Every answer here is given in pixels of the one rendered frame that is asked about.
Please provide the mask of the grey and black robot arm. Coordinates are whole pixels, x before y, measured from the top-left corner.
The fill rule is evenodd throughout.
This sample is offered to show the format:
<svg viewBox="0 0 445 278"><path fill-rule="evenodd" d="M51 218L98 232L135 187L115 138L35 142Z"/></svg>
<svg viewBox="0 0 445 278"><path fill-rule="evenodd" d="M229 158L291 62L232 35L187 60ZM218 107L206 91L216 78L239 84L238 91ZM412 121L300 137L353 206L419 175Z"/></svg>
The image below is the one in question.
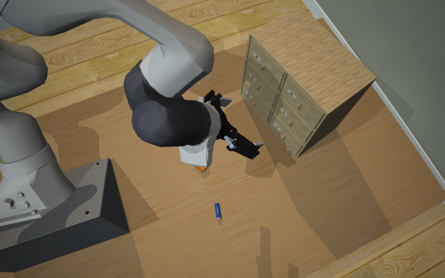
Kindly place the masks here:
<svg viewBox="0 0 445 278"><path fill-rule="evenodd" d="M35 36L54 36L105 17L158 42L124 80L137 136L158 147L179 147L185 164L209 167L220 114L204 97L182 97L213 68L214 47L201 32L146 0L0 0L0 18ZM36 89L47 76L35 49L0 38L0 226L41 218L75 189L37 120L1 103Z"/></svg>

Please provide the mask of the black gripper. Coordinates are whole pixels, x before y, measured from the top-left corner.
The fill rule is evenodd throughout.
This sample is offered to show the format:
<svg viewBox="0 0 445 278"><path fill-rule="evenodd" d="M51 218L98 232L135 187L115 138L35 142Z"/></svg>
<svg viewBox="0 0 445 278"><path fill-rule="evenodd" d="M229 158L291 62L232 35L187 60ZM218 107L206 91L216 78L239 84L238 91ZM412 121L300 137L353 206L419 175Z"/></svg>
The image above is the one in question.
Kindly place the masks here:
<svg viewBox="0 0 445 278"><path fill-rule="evenodd" d="M226 107L230 102L232 102L231 98L222 97L220 93L215 95L214 90L211 90L207 93L207 95L205 95L204 102L209 103L210 100L210 105L214 106L217 112L220 114L221 128L216 140L226 140L228 143L227 150L239 153L249 159L254 159L259 154L258 149L265 143L263 141L252 143L244 136L239 134L236 128L230 125L221 107Z"/></svg>

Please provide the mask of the light wooden drawer front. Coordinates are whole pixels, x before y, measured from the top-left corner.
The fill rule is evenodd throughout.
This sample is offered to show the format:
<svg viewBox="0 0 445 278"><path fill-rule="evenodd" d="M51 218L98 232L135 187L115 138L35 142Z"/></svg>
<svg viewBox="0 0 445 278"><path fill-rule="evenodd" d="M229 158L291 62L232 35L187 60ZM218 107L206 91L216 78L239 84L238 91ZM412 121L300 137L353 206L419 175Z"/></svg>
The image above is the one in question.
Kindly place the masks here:
<svg viewBox="0 0 445 278"><path fill-rule="evenodd" d="M274 112L303 144L307 141L313 130L301 119L301 117L281 96L279 96Z"/></svg>
<svg viewBox="0 0 445 278"><path fill-rule="evenodd" d="M267 123L272 110L245 80L243 82L242 96Z"/></svg>
<svg viewBox="0 0 445 278"><path fill-rule="evenodd" d="M324 116L324 112L288 75L280 93L298 114L315 129Z"/></svg>
<svg viewBox="0 0 445 278"><path fill-rule="evenodd" d="M303 147L302 143L297 137L287 128L287 126L273 113L269 123L269 127L276 133L276 135L284 142L289 150L294 155L297 155Z"/></svg>
<svg viewBox="0 0 445 278"><path fill-rule="evenodd" d="M245 79L253 89L273 108L278 92L266 81L266 79L247 61Z"/></svg>
<svg viewBox="0 0 445 278"><path fill-rule="evenodd" d="M253 38L250 40L247 59L262 73L276 90L279 90L285 71Z"/></svg>

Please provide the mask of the orange nine-volt battery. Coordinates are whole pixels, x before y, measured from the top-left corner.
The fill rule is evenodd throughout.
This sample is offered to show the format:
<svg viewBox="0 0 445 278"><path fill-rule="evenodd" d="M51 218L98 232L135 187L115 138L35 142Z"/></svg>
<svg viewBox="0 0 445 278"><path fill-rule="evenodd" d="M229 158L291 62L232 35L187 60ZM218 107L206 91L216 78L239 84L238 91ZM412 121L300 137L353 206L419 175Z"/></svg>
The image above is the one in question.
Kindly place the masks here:
<svg viewBox="0 0 445 278"><path fill-rule="evenodd" d="M201 172L204 172L208 167L199 167L199 166L196 166Z"/></svg>

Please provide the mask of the blue aa battery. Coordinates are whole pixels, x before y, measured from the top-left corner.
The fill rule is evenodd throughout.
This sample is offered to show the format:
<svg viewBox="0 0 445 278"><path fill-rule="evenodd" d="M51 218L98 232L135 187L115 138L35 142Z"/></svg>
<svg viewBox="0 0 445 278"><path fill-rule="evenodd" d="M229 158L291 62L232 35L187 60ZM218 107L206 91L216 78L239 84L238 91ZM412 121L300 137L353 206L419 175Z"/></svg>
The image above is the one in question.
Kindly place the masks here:
<svg viewBox="0 0 445 278"><path fill-rule="evenodd" d="M221 213L220 213L219 203L215 203L214 206L215 206L215 211L216 211L216 218L217 218L217 220L220 220L221 219Z"/></svg>

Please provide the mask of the small wooden chest of drawers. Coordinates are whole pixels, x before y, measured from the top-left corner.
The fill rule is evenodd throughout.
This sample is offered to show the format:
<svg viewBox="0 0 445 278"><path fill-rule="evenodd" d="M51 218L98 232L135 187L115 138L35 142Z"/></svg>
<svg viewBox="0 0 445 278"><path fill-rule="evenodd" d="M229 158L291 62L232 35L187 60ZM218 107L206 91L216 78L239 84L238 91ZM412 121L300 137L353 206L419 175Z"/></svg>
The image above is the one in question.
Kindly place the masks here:
<svg viewBox="0 0 445 278"><path fill-rule="evenodd" d="M285 71L279 90L276 90L247 59L251 38ZM245 80L247 61L278 92L273 108ZM312 129L280 94L288 75L325 113L315 129ZM265 122L267 125L275 113L279 96L294 109L313 130L304 144L275 114L302 143L303 147L299 153L293 154L298 158L337 128L376 79L358 58L298 5L249 33L240 94L242 96L245 80L272 110L268 122Z"/></svg>

